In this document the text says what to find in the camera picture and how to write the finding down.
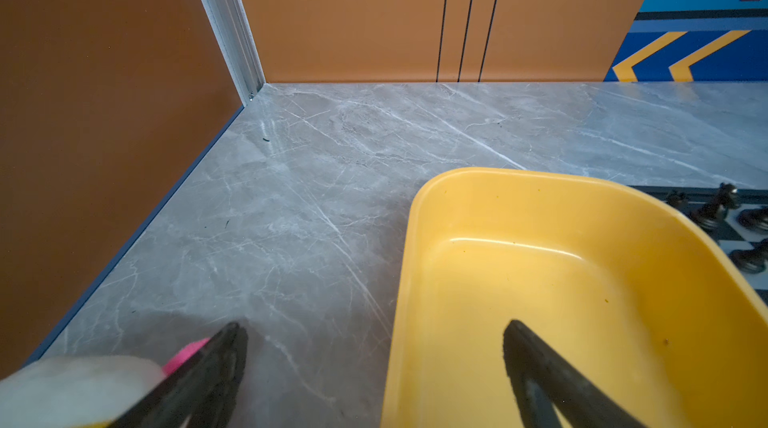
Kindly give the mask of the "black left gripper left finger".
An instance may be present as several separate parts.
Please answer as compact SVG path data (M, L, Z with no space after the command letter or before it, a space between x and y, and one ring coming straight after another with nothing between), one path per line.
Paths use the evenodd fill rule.
M248 334L232 322L127 412L113 427L225 427L246 365Z

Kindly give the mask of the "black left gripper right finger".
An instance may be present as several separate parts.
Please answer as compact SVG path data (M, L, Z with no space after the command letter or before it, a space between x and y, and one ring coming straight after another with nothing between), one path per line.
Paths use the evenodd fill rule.
M504 330L503 360L525 427L642 425L520 320Z

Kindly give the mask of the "black chess rook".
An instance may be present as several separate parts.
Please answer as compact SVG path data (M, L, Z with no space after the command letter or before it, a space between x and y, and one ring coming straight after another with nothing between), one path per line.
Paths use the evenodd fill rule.
M688 195L679 190L671 190L665 197L667 205L685 214L690 212L689 202Z

